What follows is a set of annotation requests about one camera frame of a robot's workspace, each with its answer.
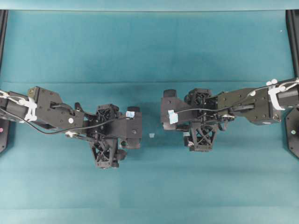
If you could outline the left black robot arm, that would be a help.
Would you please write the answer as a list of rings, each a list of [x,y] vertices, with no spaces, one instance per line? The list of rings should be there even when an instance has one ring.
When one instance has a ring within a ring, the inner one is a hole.
[[[99,168],[117,168],[127,155],[118,148],[118,137],[108,134],[109,125],[121,118],[119,108],[112,104],[88,113],[80,103],[71,107],[58,93],[35,86],[27,95],[1,91],[0,117],[26,123],[45,135],[64,134],[88,142]]]

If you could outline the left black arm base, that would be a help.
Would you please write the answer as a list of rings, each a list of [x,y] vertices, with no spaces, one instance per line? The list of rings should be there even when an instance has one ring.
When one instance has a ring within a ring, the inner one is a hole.
[[[9,138],[12,126],[12,121],[7,119],[0,120],[0,154],[3,154],[9,146]]]

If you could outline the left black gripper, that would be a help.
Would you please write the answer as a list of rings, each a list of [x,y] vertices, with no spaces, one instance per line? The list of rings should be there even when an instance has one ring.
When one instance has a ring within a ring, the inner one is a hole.
[[[118,137],[109,133],[109,126],[121,116],[119,107],[113,104],[100,105],[95,114],[85,112],[84,126],[88,129],[74,131],[74,137],[89,142],[90,149],[99,168],[118,168],[126,152],[118,148]]]

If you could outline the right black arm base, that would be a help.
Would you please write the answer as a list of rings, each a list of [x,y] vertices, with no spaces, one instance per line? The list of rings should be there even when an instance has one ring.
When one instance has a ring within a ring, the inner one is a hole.
[[[299,158],[299,105],[288,108],[284,114],[285,143],[287,150]]]

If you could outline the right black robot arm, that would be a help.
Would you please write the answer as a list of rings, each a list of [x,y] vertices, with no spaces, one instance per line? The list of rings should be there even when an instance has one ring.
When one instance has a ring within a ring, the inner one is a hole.
[[[189,134],[184,144],[190,151],[212,150],[217,131],[225,131],[236,117],[254,125],[281,121],[281,111],[299,103],[299,80],[268,81],[265,86],[244,88],[213,95],[209,89],[193,89],[184,107],[168,110],[171,124],[180,124]]]

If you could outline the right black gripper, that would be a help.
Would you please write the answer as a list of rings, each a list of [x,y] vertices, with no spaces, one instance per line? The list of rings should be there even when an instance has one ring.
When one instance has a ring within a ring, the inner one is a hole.
[[[184,107],[176,110],[177,131],[184,132],[184,145],[191,152],[209,152],[217,131],[225,131],[235,116],[220,115],[218,101],[211,90],[193,89],[184,98]]]

